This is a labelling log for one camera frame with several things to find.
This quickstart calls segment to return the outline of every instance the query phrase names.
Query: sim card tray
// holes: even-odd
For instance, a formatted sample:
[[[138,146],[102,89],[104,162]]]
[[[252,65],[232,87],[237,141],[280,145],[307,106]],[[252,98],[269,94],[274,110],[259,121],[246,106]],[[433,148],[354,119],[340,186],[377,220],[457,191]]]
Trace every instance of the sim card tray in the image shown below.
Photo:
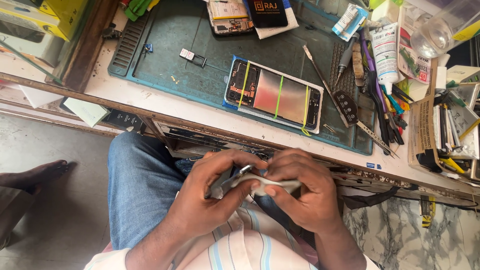
[[[193,62],[194,64],[201,66],[202,68],[205,66],[205,62],[207,62],[207,58],[194,54],[193,52],[186,49],[181,49],[180,56],[190,62]]]

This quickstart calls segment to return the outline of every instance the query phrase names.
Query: screwdriver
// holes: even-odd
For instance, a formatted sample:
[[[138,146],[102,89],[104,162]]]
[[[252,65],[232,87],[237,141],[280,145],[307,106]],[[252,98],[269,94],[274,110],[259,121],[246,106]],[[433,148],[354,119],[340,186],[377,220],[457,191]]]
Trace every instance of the screwdriver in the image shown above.
[[[338,76],[336,78],[335,85],[338,84],[338,80],[343,72],[347,69],[348,63],[350,59],[352,59],[353,54],[353,44],[359,39],[360,35],[358,33],[354,33],[352,38],[350,39],[350,43],[348,44],[348,48],[343,52],[342,58],[340,59],[340,63],[338,64]]]

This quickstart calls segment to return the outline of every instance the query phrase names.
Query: gray floor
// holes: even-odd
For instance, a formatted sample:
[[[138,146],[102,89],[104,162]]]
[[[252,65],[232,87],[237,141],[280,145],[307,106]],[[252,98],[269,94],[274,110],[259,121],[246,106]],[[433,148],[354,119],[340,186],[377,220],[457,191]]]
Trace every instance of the gray floor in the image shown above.
[[[0,251],[2,270],[81,270],[110,241],[107,153],[111,138],[0,114],[0,172],[58,159],[69,174],[45,185]]]

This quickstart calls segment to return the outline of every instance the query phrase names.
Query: man's right hand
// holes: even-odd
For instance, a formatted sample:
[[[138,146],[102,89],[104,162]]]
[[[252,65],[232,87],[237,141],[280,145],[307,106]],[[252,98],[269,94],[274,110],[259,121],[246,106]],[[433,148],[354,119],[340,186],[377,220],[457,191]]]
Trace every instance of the man's right hand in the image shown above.
[[[264,177],[272,181],[298,179],[302,182],[299,199],[280,186],[265,187],[265,192],[297,225],[322,234],[342,223],[330,171],[315,162],[307,152],[300,149],[276,152],[268,162]]]

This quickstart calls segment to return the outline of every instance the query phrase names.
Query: rubber band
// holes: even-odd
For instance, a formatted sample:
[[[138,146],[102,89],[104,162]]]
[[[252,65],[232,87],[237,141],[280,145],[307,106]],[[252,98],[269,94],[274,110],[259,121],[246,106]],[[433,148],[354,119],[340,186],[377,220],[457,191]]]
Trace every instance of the rubber band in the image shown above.
[[[302,132],[307,135],[311,136],[310,133],[305,129],[305,125],[307,124],[307,110],[308,110],[308,86],[307,86],[307,91],[305,95],[305,114],[303,116],[303,127],[301,127]]]
[[[276,99],[275,116],[273,117],[273,119],[276,119],[278,115],[278,105],[280,104],[280,93],[282,92],[282,84],[283,84],[283,75],[282,75],[282,79],[280,80],[280,88],[278,89],[278,98]]]
[[[243,99],[243,93],[245,92],[245,86],[247,85],[248,69],[250,68],[250,62],[247,63],[247,71],[245,71],[245,79],[243,79],[243,88],[241,89],[241,97],[239,102],[239,108]]]

